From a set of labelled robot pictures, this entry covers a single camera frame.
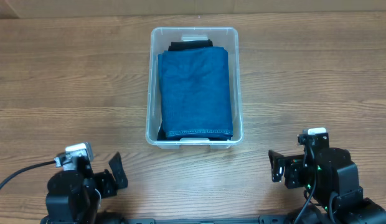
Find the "black cloth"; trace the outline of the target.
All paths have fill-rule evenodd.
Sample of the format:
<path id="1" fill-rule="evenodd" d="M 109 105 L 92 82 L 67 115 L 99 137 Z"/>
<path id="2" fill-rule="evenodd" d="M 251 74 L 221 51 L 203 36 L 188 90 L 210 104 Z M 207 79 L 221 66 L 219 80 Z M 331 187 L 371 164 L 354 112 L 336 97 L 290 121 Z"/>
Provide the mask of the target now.
<path id="1" fill-rule="evenodd" d="M 212 47 L 213 42 L 208 40 L 193 40 L 193 41 L 185 41 L 185 42 L 171 42 L 168 47 L 168 51 L 182 51 L 189 49 L 200 49 L 205 47 Z"/>
<path id="2" fill-rule="evenodd" d="M 158 141 L 165 141 L 167 139 L 166 132 L 164 131 L 163 124 L 160 125 L 157 140 Z"/>

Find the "blue denim cloth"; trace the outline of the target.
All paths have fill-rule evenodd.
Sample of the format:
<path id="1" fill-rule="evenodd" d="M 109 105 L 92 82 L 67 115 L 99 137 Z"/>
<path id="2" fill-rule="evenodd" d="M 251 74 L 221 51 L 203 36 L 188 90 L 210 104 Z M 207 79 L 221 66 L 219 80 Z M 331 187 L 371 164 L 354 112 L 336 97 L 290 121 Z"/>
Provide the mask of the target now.
<path id="1" fill-rule="evenodd" d="M 158 67 L 166 140 L 232 138 L 228 52 L 223 47 L 165 51 Z"/>

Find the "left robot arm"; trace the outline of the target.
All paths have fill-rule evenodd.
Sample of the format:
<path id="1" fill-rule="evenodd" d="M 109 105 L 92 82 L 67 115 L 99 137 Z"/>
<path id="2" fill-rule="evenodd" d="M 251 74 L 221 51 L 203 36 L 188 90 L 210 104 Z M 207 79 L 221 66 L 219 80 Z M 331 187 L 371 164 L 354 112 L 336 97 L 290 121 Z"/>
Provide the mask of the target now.
<path id="1" fill-rule="evenodd" d="M 103 199 L 114 197 L 128 187 L 120 153 L 109 161 L 110 170 L 96 174 L 85 155 L 65 152 L 59 154 L 55 162 L 63 170 L 47 183 L 48 215 L 41 219 L 41 224 L 127 223 L 120 213 L 99 211 Z"/>

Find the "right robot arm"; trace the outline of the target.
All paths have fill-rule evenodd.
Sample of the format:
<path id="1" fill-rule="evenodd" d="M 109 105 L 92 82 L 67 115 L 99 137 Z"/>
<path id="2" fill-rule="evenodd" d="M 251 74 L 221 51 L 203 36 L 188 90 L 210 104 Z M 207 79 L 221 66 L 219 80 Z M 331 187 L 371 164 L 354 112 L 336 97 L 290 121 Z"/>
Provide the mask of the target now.
<path id="1" fill-rule="evenodd" d="M 364 197 L 348 150 L 306 146 L 304 151 L 295 156 L 268 151 L 272 181 L 304 188 L 306 202 L 289 223 L 386 223 L 386 211 Z"/>

